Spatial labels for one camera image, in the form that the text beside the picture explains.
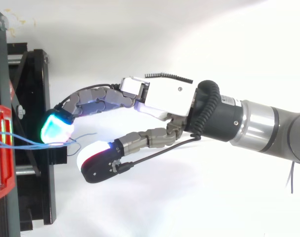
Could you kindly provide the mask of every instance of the robotic finger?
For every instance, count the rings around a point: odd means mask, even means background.
[[[97,141],[82,149],[77,157],[77,166],[88,183],[98,183],[121,174],[138,163],[121,163],[122,157],[138,152],[143,147],[171,146],[176,139],[175,130],[155,128],[146,132],[131,132],[112,143]]]

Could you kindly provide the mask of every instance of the sticker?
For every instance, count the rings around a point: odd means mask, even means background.
[[[234,101],[236,106],[242,107],[240,100],[234,99]]]
[[[10,81],[10,94],[11,94],[11,101],[13,100],[13,97],[14,97],[14,94],[15,94],[15,91],[14,91],[14,88],[13,88],[13,85]]]
[[[232,97],[221,95],[221,102],[223,102],[224,104],[235,106],[235,102],[234,102],[234,99]]]

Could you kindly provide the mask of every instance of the metal rod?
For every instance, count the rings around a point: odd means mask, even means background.
[[[17,165],[16,175],[34,175],[35,171],[31,165]]]
[[[22,54],[8,55],[7,62],[9,65],[18,65],[22,60]]]

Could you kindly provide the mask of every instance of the gray metal finger link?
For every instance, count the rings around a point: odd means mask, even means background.
[[[124,155],[138,152],[140,148],[163,148],[171,146],[176,141],[176,133],[167,133],[165,128],[149,129],[146,132],[131,132],[119,138],[123,144]]]
[[[134,104],[134,98],[125,97],[117,90],[100,87],[73,93],[63,109],[76,118],[120,107],[131,108]]]

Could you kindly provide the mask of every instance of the black coiled cable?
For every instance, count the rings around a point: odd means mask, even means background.
[[[111,87],[112,87],[114,90],[119,90],[120,84],[111,84]]]
[[[198,84],[198,88],[208,94],[207,103],[199,114],[193,125],[193,134],[191,137],[200,140],[200,136],[204,133],[206,122],[215,111],[221,97],[218,85],[212,80],[204,80]]]

